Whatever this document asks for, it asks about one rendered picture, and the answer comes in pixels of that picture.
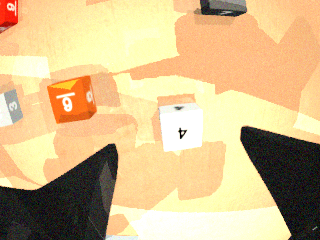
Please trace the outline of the orange block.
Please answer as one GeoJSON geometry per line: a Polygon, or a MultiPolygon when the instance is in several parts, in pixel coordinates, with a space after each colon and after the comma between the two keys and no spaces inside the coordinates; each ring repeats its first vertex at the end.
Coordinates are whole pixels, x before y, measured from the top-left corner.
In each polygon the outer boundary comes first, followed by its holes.
{"type": "Polygon", "coordinates": [[[49,100],[56,123],[91,120],[97,112],[91,77],[61,80],[48,85],[49,100]]]}

